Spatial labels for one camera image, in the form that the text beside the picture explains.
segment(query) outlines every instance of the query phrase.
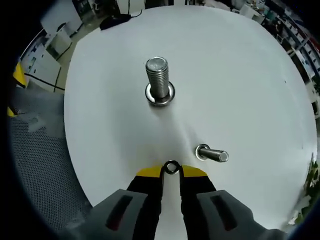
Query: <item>floor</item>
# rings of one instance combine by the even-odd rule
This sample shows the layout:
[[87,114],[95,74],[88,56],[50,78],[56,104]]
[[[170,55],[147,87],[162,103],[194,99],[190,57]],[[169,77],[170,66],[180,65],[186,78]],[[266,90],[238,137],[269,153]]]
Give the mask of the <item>floor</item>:
[[[70,65],[70,61],[72,58],[72,55],[74,53],[74,50],[76,48],[77,42],[85,37],[87,34],[91,33],[93,30],[97,29],[101,23],[103,18],[97,18],[95,16],[92,16],[90,19],[86,19],[86,23],[84,23],[77,33],[75,33],[73,36],[71,36],[72,44],[68,48],[68,50],[65,51],[63,55],[60,56],[60,58],[57,60],[61,64],[61,69],[58,75],[58,78],[56,80],[56,86],[62,89],[65,89],[66,87],[66,81],[67,81],[67,75],[68,75],[68,69]],[[56,93],[64,93],[64,90],[55,89]]]

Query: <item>white table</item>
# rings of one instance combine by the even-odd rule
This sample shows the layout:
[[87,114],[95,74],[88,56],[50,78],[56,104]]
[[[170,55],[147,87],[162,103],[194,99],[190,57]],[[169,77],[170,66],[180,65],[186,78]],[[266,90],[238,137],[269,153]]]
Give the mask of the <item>white table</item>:
[[[145,63],[169,63],[175,99],[150,107]],[[177,160],[207,172],[267,228],[290,213],[317,156],[304,82],[285,50],[241,15],[197,6],[144,10],[95,31],[73,53],[64,120],[78,180],[93,206],[126,189],[141,168]],[[199,161],[198,144],[229,153]],[[186,239],[179,176],[166,175],[157,239]]]

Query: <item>bolt thread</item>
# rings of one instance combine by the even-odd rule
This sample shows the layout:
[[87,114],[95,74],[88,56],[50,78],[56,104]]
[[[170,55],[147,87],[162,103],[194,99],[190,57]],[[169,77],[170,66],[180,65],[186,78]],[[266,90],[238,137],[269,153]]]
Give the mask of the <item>bolt thread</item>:
[[169,94],[169,66],[163,57],[153,57],[145,64],[150,82],[150,93],[155,99],[162,99]]

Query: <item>chair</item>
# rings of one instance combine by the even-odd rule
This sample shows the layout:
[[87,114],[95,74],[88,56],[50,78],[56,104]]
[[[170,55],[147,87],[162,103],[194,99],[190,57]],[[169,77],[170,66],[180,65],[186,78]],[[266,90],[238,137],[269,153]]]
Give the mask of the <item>chair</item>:
[[16,87],[10,143],[22,185],[56,232],[83,223],[92,208],[74,171],[64,129],[64,95]]

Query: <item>black cable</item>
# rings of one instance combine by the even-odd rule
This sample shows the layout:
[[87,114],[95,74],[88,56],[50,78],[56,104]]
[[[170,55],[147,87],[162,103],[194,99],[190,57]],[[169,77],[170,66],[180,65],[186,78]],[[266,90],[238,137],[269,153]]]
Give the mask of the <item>black cable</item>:
[[42,79],[40,79],[40,78],[38,78],[38,77],[36,77],[36,76],[33,76],[33,75],[29,74],[29,73],[25,73],[24,75],[29,76],[29,77],[32,77],[32,78],[34,78],[34,79],[37,79],[38,81],[43,82],[44,84],[47,84],[47,85],[49,85],[49,86],[51,86],[51,87],[54,87],[55,89],[60,89],[60,90],[63,90],[63,91],[64,91],[63,88],[58,87],[58,86],[55,86],[55,85],[53,85],[53,84],[51,84],[51,83],[48,83],[48,82],[46,82],[46,81],[43,81]]
[[132,16],[131,18],[139,17],[141,14],[142,14],[142,9],[141,9],[140,13],[137,16]]

